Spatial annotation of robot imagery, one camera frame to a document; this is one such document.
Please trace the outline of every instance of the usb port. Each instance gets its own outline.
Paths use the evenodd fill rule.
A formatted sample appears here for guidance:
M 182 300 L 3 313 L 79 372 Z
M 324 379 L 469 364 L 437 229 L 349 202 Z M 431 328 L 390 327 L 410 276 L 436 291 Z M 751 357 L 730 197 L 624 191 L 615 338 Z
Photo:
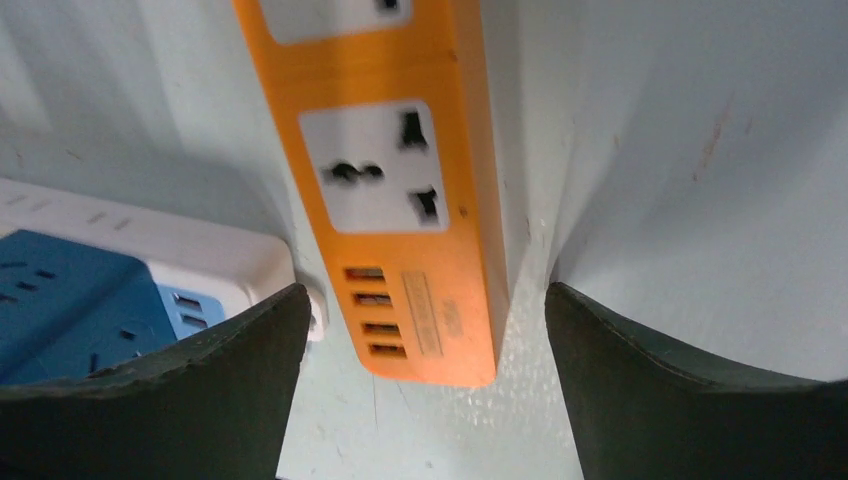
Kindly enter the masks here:
M 406 349 L 400 345 L 383 345 L 379 343 L 371 343 L 368 345 L 368 350 L 371 355 L 406 358 Z
M 180 315 L 183 319 L 183 323 L 187 325 L 191 325 L 196 328 L 209 328 L 209 324 L 206 323 L 206 320 L 202 318 L 192 317 L 191 315 L 182 314 Z
M 364 323 L 362 332 L 365 335 L 385 335 L 388 337 L 400 337 L 400 327 L 389 323 Z
M 193 298 L 184 297 L 179 293 L 174 294 L 174 303 L 176 303 L 178 307 L 194 310 L 195 312 L 203 311 L 203 308 L 200 306 L 200 302 Z
M 357 305 L 362 306 L 392 306 L 392 297 L 388 293 L 354 293 L 353 299 Z
M 383 269 L 380 267 L 346 268 L 345 277 L 353 282 L 385 282 Z

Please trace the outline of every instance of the universal power socket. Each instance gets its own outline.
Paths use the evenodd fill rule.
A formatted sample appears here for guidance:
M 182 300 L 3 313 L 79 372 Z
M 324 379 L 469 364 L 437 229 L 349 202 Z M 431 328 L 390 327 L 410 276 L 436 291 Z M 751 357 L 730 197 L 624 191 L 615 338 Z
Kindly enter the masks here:
M 396 28 L 412 18 L 412 0 L 262 0 L 280 44 Z
M 492 382 L 509 298 L 478 1 L 285 44 L 296 17 L 234 5 L 363 365 Z
M 7 179 L 0 179 L 0 223 L 141 260 L 179 338 L 295 282 L 291 253 L 277 237 Z M 180 292 L 202 311 L 183 308 Z M 312 341 L 327 324 L 316 312 Z

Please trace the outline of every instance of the gray wall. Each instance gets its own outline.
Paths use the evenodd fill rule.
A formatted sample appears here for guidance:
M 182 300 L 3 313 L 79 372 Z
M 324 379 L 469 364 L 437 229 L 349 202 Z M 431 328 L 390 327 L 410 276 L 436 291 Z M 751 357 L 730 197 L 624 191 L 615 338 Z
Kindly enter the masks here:
M 554 278 L 713 352 L 848 374 L 848 3 L 587 2 Z
M 2 2 L 0 79 L 0 173 L 290 226 L 274 202 L 287 200 L 279 140 L 228 2 Z

